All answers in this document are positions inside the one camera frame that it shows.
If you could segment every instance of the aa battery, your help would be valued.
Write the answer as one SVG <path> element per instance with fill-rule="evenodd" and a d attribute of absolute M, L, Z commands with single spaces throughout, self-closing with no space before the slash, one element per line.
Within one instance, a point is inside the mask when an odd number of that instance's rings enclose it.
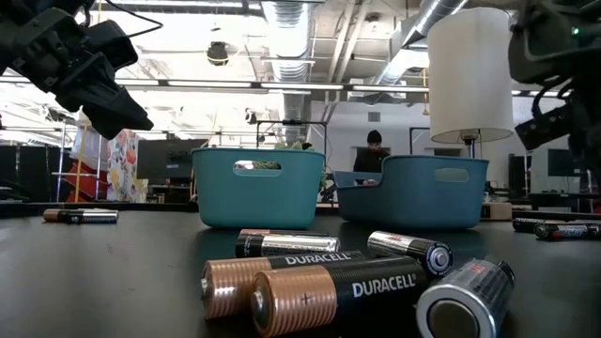
<path fill-rule="evenodd" d="M 415 258 L 433 278 L 446 275 L 453 266 L 453 253 L 449 246 L 430 239 L 376 231 L 369 236 L 367 247 L 380 256 L 407 255 Z"/>
<path fill-rule="evenodd" d="M 248 310 L 253 277 L 258 271 L 364 259 L 360 252 L 352 251 L 207 261 L 200 282 L 205 318 L 235 315 Z"/>
<path fill-rule="evenodd" d="M 261 271 L 251 309 L 259 333 L 273 337 L 415 304 L 427 285 L 424 269 L 406 256 Z"/>
<path fill-rule="evenodd" d="M 46 209 L 43 219 L 51 223 L 116 223 L 119 211 L 106 209 Z"/>
<path fill-rule="evenodd" d="M 236 241 L 236 257 L 262 257 L 282 254 L 336 253 L 338 238 L 306 236 L 240 235 Z"/>
<path fill-rule="evenodd" d="M 599 225 L 592 224 L 537 224 L 534 234 L 540 239 L 599 238 Z"/>
<path fill-rule="evenodd" d="M 497 337 L 516 276 L 493 256 L 472 260 L 428 288 L 417 303 L 423 338 Z"/>
<path fill-rule="evenodd" d="M 327 233 L 305 230 L 275 230 L 275 229 L 242 229 L 241 235 L 280 235 L 280 236 L 307 236 L 307 237 L 329 237 Z"/>
<path fill-rule="evenodd" d="M 514 230 L 517 232 L 523 233 L 533 233 L 534 227 L 537 224 L 563 224 L 564 221 L 553 221 L 553 220 L 537 220 L 537 219 L 526 219 L 526 218 L 516 218 L 513 221 Z"/>

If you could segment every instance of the lamp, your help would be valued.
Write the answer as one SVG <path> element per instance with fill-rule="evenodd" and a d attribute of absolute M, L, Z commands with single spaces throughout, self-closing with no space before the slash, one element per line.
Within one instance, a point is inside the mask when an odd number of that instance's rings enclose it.
<path fill-rule="evenodd" d="M 428 33 L 432 141 L 475 143 L 513 134 L 507 46 L 509 16 L 500 9 L 460 11 Z"/>

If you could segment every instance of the person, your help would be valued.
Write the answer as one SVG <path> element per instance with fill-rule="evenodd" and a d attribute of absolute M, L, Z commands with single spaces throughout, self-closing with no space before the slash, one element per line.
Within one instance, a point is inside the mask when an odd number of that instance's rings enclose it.
<path fill-rule="evenodd" d="M 369 131 L 369 134 L 367 134 L 367 151 L 358 152 L 353 171 L 381 173 L 382 161 L 389 155 L 389 153 L 382 149 L 382 135 L 378 131 Z"/>

